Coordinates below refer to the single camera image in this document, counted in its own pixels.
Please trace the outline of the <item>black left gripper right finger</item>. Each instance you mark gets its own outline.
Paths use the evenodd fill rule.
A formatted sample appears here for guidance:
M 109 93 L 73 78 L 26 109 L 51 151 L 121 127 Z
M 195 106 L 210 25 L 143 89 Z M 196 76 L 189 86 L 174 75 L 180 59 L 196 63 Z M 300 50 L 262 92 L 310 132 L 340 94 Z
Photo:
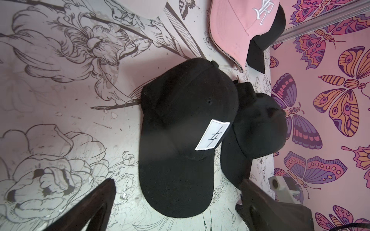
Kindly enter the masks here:
M 313 231 L 312 212 L 301 204 L 278 202 L 250 180 L 240 185 L 236 212 L 250 231 Z

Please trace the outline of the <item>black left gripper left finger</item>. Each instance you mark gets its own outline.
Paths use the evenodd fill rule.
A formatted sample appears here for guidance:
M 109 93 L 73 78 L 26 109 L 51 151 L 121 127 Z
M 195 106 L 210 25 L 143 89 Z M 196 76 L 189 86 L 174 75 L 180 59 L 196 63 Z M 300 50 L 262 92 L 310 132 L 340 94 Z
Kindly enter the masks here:
M 108 178 L 72 209 L 49 225 L 47 231 L 105 231 L 116 196 L 114 179 Z

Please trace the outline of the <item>plain black cap front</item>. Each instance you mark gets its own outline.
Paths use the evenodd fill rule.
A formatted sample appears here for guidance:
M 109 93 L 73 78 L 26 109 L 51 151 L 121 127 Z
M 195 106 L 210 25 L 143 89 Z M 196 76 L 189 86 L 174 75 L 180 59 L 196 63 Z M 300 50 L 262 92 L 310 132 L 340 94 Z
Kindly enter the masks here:
M 221 169 L 236 188 L 250 177 L 252 161 L 279 151 L 286 142 L 285 112 L 250 82 L 237 83 L 239 108 L 221 147 Z

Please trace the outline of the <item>plain black cap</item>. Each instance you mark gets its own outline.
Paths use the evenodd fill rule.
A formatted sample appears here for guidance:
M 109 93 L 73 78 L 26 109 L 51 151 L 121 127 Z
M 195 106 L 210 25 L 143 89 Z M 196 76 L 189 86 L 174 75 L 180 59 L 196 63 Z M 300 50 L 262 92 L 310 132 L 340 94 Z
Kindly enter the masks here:
M 250 42 L 247 64 L 249 67 L 255 69 L 256 71 L 265 74 L 265 58 L 264 51 L 272 46 L 272 44 L 282 35 L 286 27 L 286 17 L 285 12 L 281 5 L 278 6 L 277 14 L 271 29 L 262 35 L 253 37 Z
M 285 112 L 250 82 L 237 83 L 239 108 L 221 147 L 221 169 L 236 188 L 250 177 L 252 161 L 279 151 L 286 142 Z

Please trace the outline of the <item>black cap with white patch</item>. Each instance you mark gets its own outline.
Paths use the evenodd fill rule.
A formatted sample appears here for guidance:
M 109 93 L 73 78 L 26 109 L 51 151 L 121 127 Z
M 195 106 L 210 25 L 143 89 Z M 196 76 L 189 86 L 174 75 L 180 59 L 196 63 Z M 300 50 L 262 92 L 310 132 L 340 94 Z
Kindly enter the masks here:
M 171 218 L 201 214 L 214 192 L 214 153 L 239 107 L 215 61 L 187 60 L 143 87 L 139 181 L 143 196 Z

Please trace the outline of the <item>pink cap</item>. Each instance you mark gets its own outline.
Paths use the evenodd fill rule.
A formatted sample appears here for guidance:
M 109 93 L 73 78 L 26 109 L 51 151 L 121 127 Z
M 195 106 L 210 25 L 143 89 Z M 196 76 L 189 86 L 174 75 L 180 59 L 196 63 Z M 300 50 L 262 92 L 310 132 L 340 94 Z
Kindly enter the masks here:
M 251 40 L 271 29 L 279 5 L 279 0 L 211 2 L 210 37 L 240 72 L 244 72 L 248 65 L 246 59 Z

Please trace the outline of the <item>plain black cap back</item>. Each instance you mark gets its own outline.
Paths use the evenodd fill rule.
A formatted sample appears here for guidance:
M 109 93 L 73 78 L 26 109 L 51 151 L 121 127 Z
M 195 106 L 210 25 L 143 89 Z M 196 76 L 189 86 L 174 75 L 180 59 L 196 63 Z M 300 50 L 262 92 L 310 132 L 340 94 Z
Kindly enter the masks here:
M 249 67 L 255 69 L 256 71 L 265 74 L 265 58 L 264 51 L 272 46 L 272 44 L 282 35 L 286 27 L 286 17 L 285 12 L 281 5 L 278 6 L 277 14 L 271 29 L 262 35 L 253 37 L 250 42 L 247 64 Z

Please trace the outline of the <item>white Colorado cap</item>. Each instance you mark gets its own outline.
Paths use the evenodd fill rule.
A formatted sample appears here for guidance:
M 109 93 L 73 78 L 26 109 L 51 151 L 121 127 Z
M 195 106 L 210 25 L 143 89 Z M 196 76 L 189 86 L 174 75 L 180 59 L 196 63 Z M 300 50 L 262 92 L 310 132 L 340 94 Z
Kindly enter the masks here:
M 164 11 L 167 0 L 118 0 L 117 2 L 137 16 L 155 19 Z

